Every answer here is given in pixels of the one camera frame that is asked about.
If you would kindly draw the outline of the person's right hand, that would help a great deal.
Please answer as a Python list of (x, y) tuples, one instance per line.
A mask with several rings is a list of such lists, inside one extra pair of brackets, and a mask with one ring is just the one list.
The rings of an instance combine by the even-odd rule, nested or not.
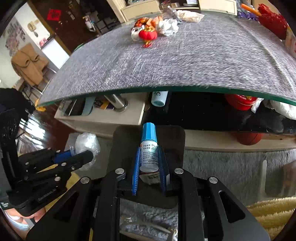
[(41, 208), (31, 216), (23, 216), (14, 208), (3, 210), (3, 212), (13, 230), (22, 238), (22, 240), (25, 240), (28, 232), (30, 231), (30, 225), (27, 220), (30, 220), (31, 222), (38, 222), (45, 215), (46, 209)]

